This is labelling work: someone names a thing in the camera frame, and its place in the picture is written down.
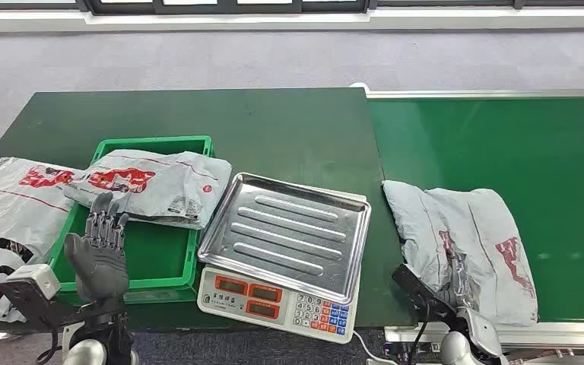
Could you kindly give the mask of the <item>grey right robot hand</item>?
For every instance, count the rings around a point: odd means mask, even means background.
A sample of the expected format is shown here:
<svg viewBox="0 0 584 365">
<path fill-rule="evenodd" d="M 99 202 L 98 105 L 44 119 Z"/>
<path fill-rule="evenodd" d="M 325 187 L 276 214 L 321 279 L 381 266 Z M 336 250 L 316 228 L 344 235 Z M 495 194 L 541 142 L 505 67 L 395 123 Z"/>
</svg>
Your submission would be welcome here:
<svg viewBox="0 0 584 365">
<path fill-rule="evenodd" d="M 451 268 L 449 286 L 443 291 L 443 296 L 450 306 L 467 307 L 478 310 L 476 300 L 477 288 L 468 273 L 466 255 L 457 253 L 453 249 L 446 250 L 446 257 Z"/>
</svg>

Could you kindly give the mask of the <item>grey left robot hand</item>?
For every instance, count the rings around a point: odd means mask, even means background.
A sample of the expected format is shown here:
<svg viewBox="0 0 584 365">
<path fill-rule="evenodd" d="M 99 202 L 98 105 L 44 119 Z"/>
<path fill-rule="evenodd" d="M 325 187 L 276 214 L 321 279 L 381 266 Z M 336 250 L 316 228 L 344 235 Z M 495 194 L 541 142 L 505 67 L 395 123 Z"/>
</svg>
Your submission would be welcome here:
<svg viewBox="0 0 584 365">
<path fill-rule="evenodd" d="M 82 236 L 68 233 L 64 254 L 75 272 L 78 296 L 86 303 L 121 301 L 129 290 L 124 251 L 126 213 L 119 214 L 113 193 L 99 194 L 86 219 Z"/>
</svg>

